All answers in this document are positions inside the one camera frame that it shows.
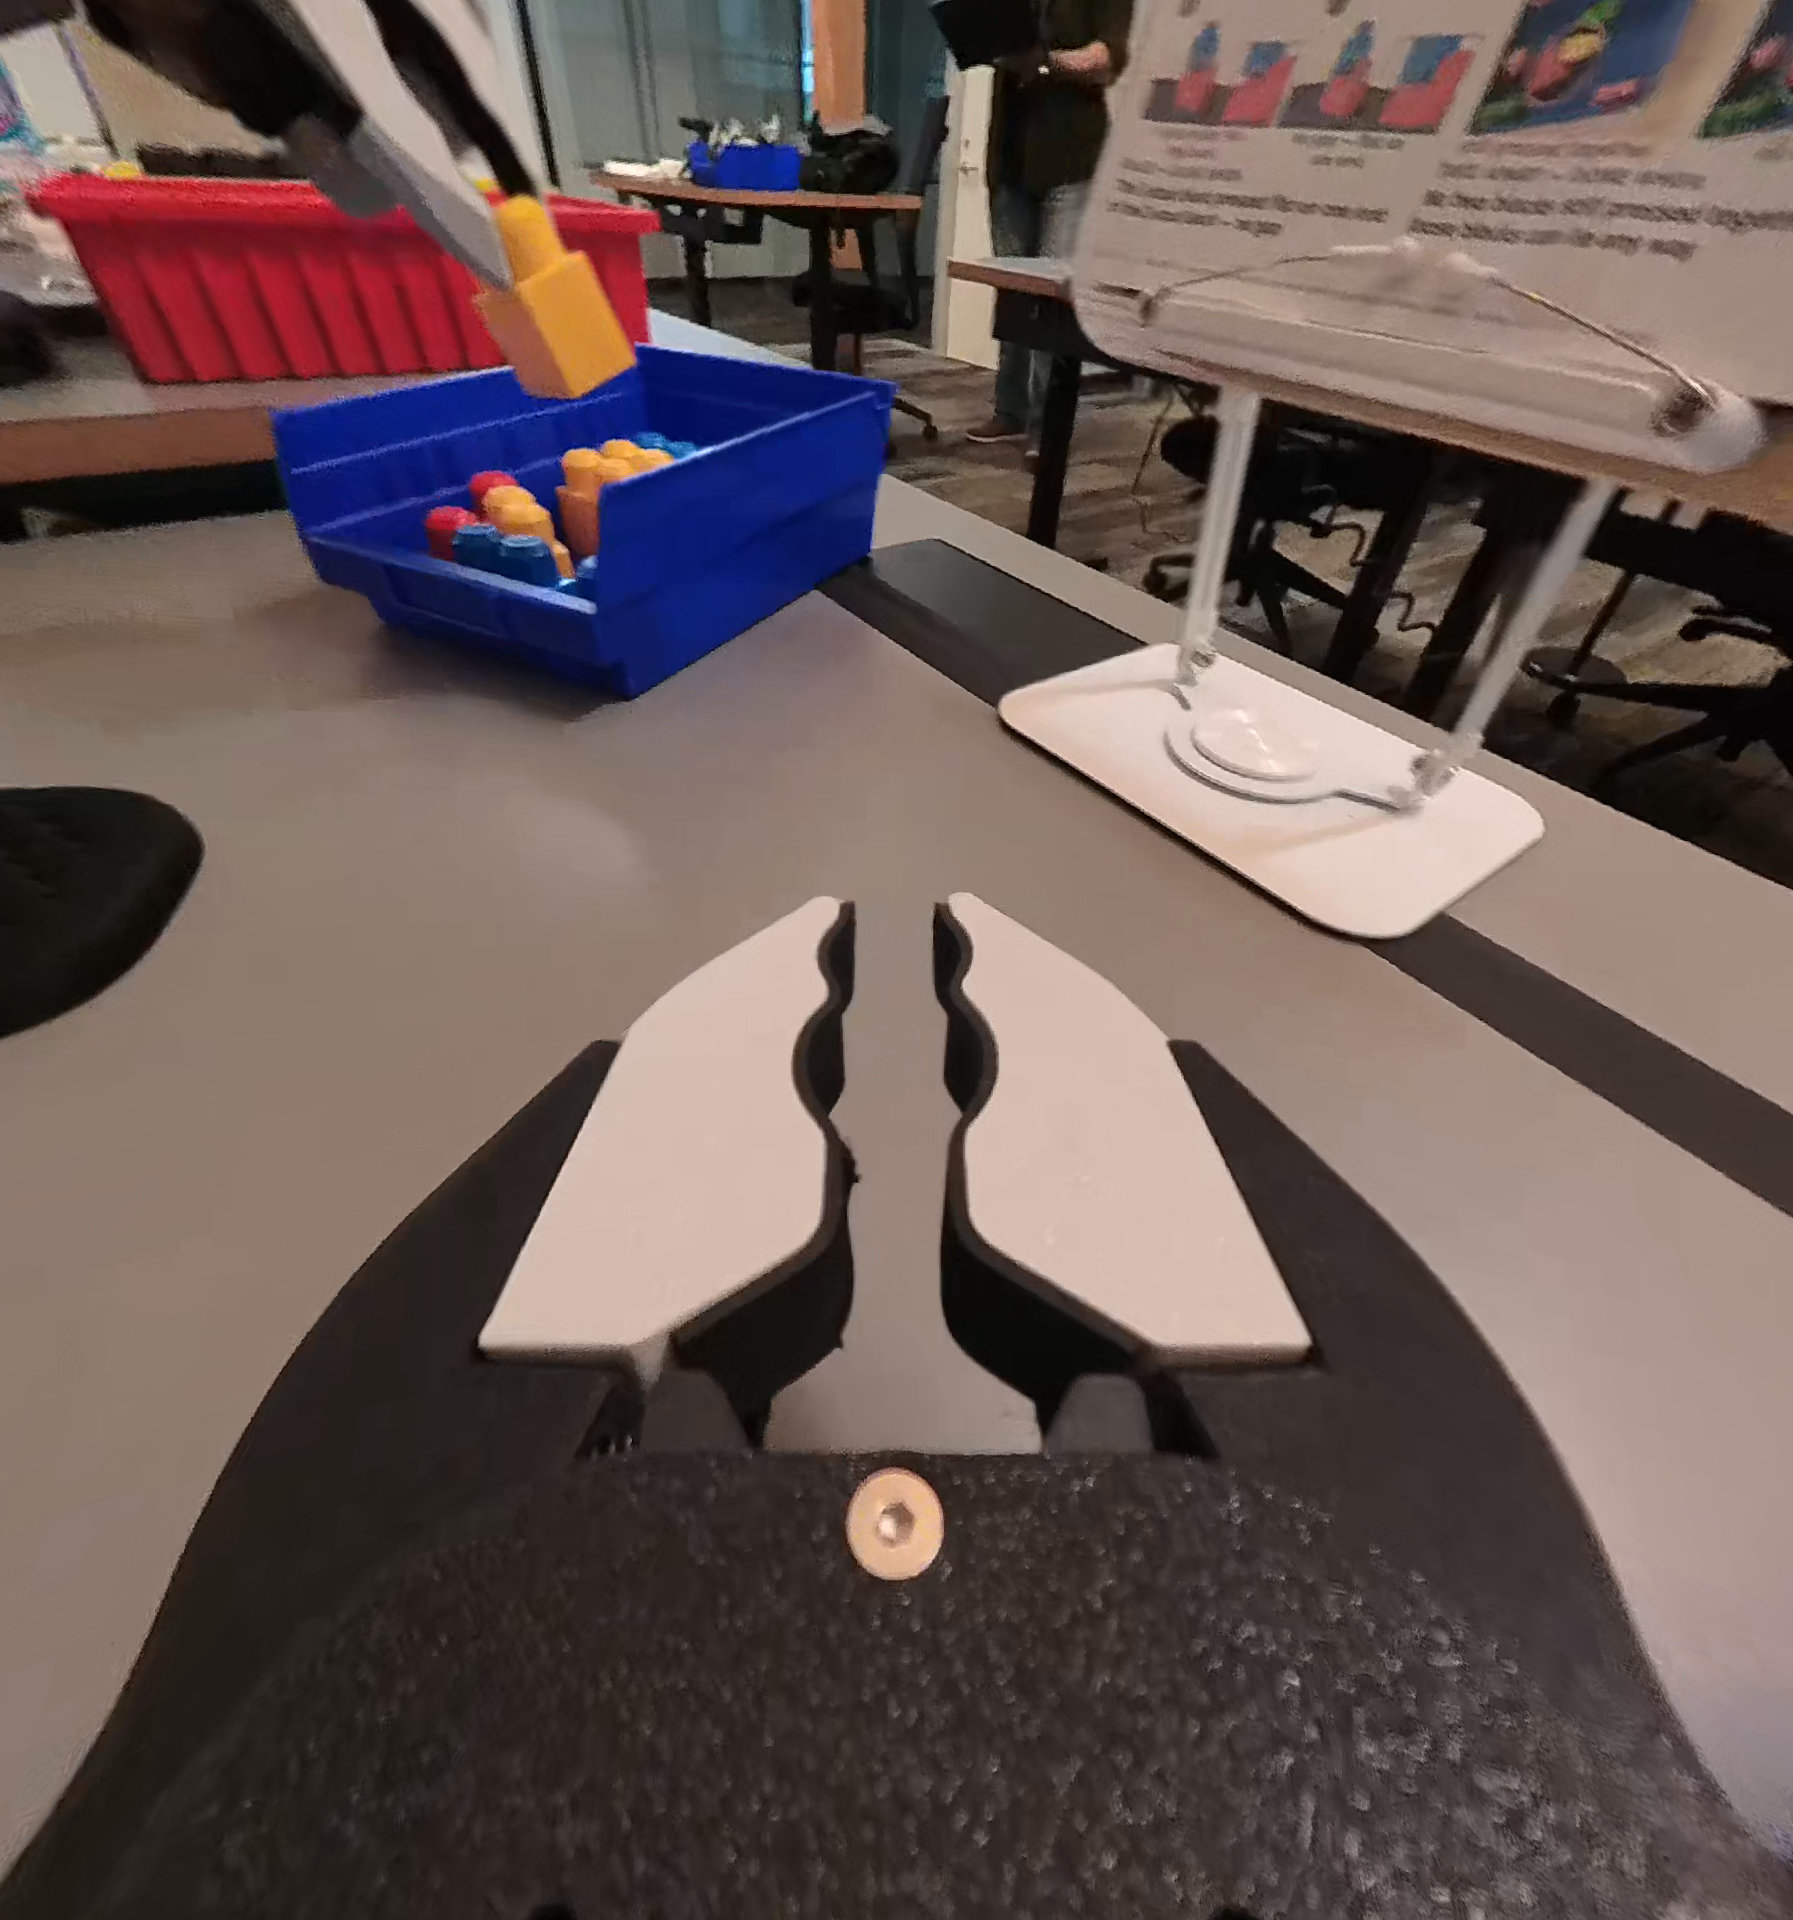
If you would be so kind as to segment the red ribbed panel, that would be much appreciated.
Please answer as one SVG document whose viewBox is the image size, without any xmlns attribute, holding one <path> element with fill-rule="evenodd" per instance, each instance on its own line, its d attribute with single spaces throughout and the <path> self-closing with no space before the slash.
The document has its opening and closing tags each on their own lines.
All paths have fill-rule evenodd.
<svg viewBox="0 0 1793 1920">
<path fill-rule="evenodd" d="M 342 220 L 311 181 L 101 181 L 27 196 L 51 220 L 149 382 L 504 371 L 476 285 L 408 220 Z"/>
</svg>

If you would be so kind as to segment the black desk mat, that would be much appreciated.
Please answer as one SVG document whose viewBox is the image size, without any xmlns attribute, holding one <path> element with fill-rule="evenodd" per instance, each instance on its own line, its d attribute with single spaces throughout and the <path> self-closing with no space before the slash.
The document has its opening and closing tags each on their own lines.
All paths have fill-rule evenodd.
<svg viewBox="0 0 1793 1920">
<path fill-rule="evenodd" d="M 0 1044 L 114 989 L 201 869 L 201 834 L 114 786 L 0 786 Z"/>
</svg>

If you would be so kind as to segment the round wooden table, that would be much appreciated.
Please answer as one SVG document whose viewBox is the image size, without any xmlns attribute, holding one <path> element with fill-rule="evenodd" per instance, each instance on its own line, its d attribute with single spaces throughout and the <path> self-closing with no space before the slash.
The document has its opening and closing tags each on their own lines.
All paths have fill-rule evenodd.
<svg viewBox="0 0 1793 1920">
<path fill-rule="evenodd" d="M 826 186 L 712 186 L 668 181 L 650 163 L 598 163 L 587 176 L 621 206 L 650 206 L 654 239 L 680 240 L 690 322 L 712 322 L 712 248 L 755 248 L 768 229 L 806 240 L 806 359 L 864 371 L 866 337 L 925 331 L 925 196 L 826 196 Z"/>
</svg>

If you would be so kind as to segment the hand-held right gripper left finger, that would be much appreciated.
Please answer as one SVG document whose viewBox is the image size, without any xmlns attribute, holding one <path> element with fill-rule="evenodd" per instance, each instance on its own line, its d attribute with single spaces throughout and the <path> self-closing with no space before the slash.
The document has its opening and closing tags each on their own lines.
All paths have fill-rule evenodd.
<svg viewBox="0 0 1793 1920">
<path fill-rule="evenodd" d="M 843 1000 L 857 902 L 826 892 L 674 979 L 621 1034 L 476 1355 L 701 1370 L 759 1433 L 857 1316 Z"/>
</svg>

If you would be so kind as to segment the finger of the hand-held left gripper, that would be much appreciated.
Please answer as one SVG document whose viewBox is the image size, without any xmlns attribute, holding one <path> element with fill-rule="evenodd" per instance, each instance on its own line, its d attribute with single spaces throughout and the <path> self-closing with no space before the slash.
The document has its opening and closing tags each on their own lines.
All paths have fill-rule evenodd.
<svg viewBox="0 0 1793 1920">
<path fill-rule="evenodd" d="M 447 146 L 437 116 L 408 94 L 381 52 L 381 5 L 367 0 L 260 0 L 292 50 L 319 72 L 319 108 L 285 139 L 307 158 L 332 206 L 379 220 L 408 209 L 451 265 L 508 290 L 483 186 Z"/>
<path fill-rule="evenodd" d="M 538 176 L 504 108 L 504 52 L 476 0 L 381 0 L 381 52 L 437 116 L 451 158 L 476 158 L 504 196 L 538 196 Z"/>
</svg>

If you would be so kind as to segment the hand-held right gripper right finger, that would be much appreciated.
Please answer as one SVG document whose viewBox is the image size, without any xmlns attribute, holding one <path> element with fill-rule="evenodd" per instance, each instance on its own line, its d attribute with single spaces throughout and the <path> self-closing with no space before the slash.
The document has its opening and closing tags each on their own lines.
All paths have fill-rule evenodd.
<svg viewBox="0 0 1793 1920">
<path fill-rule="evenodd" d="M 1189 1391 L 1314 1335 L 1163 1030 L 981 892 L 933 908 L 945 1021 L 937 1316 L 1045 1441 L 1189 1441 Z"/>
</svg>

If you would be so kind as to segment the wood-framed poster board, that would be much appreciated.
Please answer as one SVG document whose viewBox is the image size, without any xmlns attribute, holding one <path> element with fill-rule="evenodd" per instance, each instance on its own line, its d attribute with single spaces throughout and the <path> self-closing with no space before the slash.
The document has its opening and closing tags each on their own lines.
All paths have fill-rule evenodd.
<svg viewBox="0 0 1793 1920">
<path fill-rule="evenodd" d="M 1793 525 L 1793 0 L 1137 5 L 1074 316 Z"/>
</svg>

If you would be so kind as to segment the blue plastic storage bin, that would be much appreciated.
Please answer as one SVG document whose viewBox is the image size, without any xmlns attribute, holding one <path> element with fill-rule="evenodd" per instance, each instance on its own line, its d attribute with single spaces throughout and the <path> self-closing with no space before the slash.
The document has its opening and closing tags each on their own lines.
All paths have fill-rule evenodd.
<svg viewBox="0 0 1793 1920">
<path fill-rule="evenodd" d="M 891 382 L 880 375 L 639 347 L 587 398 L 462 371 L 285 405 L 274 462 L 307 563 L 381 626 L 639 698 L 866 553 L 887 429 Z M 599 484 L 577 591 L 427 553 L 427 509 L 473 509 L 476 474 L 547 500 L 561 458 L 609 441 L 690 458 Z"/>
</svg>

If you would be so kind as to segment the black-legged office desk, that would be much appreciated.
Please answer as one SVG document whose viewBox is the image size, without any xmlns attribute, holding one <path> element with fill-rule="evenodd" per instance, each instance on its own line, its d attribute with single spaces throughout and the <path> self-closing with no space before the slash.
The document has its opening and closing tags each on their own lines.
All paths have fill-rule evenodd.
<svg viewBox="0 0 1793 1920">
<path fill-rule="evenodd" d="M 1023 441 L 1030 445 L 1023 541 L 1056 548 L 1074 405 L 1080 405 L 1080 359 L 1087 359 L 1065 265 L 1056 257 L 981 257 L 981 265 L 958 257 L 945 272 L 991 290 L 991 347 L 1049 355 L 1049 405 L 1045 405 L 1045 429 Z M 1476 484 L 1476 548 L 1447 611 L 1422 626 L 1422 652 L 1401 690 L 1401 702 L 1422 721 L 1460 690 L 1460 665 L 1468 659 L 1488 611 L 1513 600 L 1522 575 L 1555 532 L 1569 500 L 1580 496 L 1580 480 L 1569 474 L 1488 462 L 1468 445 L 1447 445 L 1447 458 L 1460 458 L 1447 484 L 1460 480 Z M 1603 616 L 1617 611 L 1635 583 L 1688 591 L 1697 600 L 1793 616 L 1793 532 L 1767 532 L 1751 519 L 1674 525 L 1674 519 L 1603 509 L 1593 563 L 1612 563 L 1617 583 L 1603 611 L 1593 616 L 1580 652 L 1598 652 Z"/>
</svg>

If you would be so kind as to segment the pile of colourful building blocks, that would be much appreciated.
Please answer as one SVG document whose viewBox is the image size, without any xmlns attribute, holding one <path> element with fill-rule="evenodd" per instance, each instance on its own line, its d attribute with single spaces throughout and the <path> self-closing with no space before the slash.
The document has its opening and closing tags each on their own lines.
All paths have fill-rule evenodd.
<svg viewBox="0 0 1793 1920">
<path fill-rule="evenodd" d="M 555 496 L 531 496 L 508 474 L 476 474 L 473 500 L 419 519 L 427 563 L 473 563 L 517 591 L 598 599 L 599 575 L 599 496 L 674 462 L 694 462 L 694 441 L 599 441 L 561 445 Z"/>
</svg>

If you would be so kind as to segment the yellow toy building block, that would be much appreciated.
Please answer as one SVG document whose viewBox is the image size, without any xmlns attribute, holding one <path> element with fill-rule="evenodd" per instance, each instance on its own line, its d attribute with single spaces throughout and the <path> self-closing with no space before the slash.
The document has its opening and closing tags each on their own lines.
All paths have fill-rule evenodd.
<svg viewBox="0 0 1793 1920">
<path fill-rule="evenodd" d="M 531 398 L 587 398 L 636 371 L 636 337 L 598 285 L 587 248 L 561 248 L 538 196 L 504 196 L 496 239 L 508 290 L 476 290 L 476 322 Z"/>
</svg>

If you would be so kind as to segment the small blue plastic bin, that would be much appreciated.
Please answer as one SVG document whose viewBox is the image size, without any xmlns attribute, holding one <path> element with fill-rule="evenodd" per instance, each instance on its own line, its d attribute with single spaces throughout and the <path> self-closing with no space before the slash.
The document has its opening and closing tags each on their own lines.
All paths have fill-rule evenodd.
<svg viewBox="0 0 1793 1920">
<path fill-rule="evenodd" d="M 788 196 L 797 176 L 806 176 L 806 146 L 797 139 L 755 139 L 755 132 L 721 139 L 712 132 L 712 139 L 690 139 L 680 176 L 694 186 L 721 186 L 721 196 Z"/>
</svg>

